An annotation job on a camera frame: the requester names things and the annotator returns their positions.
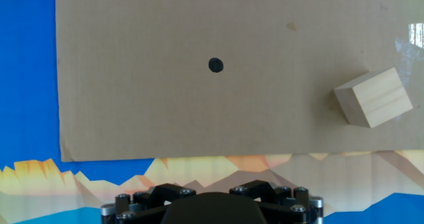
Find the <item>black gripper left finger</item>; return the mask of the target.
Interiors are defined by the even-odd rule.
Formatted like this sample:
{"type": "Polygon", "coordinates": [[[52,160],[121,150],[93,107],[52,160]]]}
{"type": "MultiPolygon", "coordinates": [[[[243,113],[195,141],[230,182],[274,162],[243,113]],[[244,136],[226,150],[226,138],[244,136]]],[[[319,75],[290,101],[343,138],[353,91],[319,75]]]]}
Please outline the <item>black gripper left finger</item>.
{"type": "Polygon", "coordinates": [[[175,184],[161,184],[148,191],[137,191],[132,195],[121,193],[115,196],[113,203],[101,206],[101,224],[118,223],[150,209],[165,207],[165,202],[194,196],[196,191],[175,184]]]}

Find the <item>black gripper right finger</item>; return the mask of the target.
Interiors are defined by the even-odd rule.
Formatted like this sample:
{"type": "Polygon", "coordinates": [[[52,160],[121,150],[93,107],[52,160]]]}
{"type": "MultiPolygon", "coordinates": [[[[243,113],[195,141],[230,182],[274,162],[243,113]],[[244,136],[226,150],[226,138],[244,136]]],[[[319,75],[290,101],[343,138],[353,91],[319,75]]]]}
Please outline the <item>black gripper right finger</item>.
{"type": "Polygon", "coordinates": [[[322,223],[324,199],[312,196],[303,186],[273,187],[269,182],[254,180],[229,189],[233,195],[247,197],[255,205],[255,212],[266,223],[310,224],[322,223]]]}

